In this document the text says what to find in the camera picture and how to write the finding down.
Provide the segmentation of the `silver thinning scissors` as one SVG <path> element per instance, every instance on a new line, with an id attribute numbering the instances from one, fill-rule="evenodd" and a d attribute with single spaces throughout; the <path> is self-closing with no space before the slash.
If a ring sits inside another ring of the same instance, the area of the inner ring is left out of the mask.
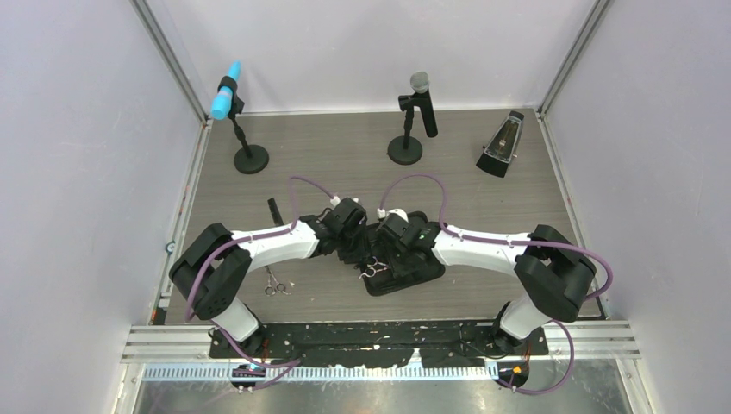
<path id="1" fill-rule="evenodd" d="M 372 256 L 371 259 L 367 260 L 363 265 L 363 269 L 359 275 L 360 279 L 369 279 L 376 276 L 378 273 L 390 270 L 390 266 L 380 261 L 376 256 Z"/>

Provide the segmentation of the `black zipper tool case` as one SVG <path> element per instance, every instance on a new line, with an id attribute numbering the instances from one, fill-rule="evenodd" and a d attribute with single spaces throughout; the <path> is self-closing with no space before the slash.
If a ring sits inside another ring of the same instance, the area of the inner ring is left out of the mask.
<path id="1" fill-rule="evenodd" d="M 372 256 L 376 256 L 380 261 L 389 265 L 375 240 L 376 227 L 382 221 L 366 226 L 367 256 L 357 265 L 360 272 L 365 262 L 371 259 Z M 392 269 L 390 267 L 390 270 L 378 273 L 373 278 L 362 280 L 367 292 L 374 297 L 378 297 L 438 279 L 445 273 L 445 270 L 446 267 L 438 260 L 438 264 L 423 269 Z"/>

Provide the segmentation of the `silver cutting scissors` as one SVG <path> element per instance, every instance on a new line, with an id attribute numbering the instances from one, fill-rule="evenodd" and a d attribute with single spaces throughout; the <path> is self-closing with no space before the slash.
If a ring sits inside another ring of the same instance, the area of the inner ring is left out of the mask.
<path id="1" fill-rule="evenodd" d="M 267 286 L 264 290 L 265 295 L 267 297 L 279 294 L 289 295 L 290 293 L 287 291 L 286 285 L 278 281 L 273 270 L 269 266 L 265 266 L 265 270 L 267 273 Z"/>

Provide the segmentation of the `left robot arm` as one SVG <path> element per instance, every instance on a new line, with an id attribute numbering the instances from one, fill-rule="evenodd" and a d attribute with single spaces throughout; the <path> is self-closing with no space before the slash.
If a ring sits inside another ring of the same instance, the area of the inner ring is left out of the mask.
<path id="1" fill-rule="evenodd" d="M 288 260 L 336 253 L 346 263 L 366 257 L 367 214 L 344 198 L 321 215 L 257 231 L 233 231 L 213 223 L 180 255 L 168 278 L 189 300 L 194 317 L 211 321 L 231 337 L 241 355 L 253 357 L 264 346 L 260 320 L 237 297 L 252 270 Z"/>

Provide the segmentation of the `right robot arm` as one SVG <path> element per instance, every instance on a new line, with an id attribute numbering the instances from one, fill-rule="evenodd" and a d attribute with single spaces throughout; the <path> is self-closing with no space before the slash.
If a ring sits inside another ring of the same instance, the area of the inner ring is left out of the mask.
<path id="1" fill-rule="evenodd" d="M 500 310 L 491 332 L 504 354 L 515 353 L 545 323 L 575 321 L 597 273 L 584 251 L 542 224 L 499 235 L 390 213 L 374 241 L 397 277 L 467 266 L 516 278 L 525 292 Z"/>

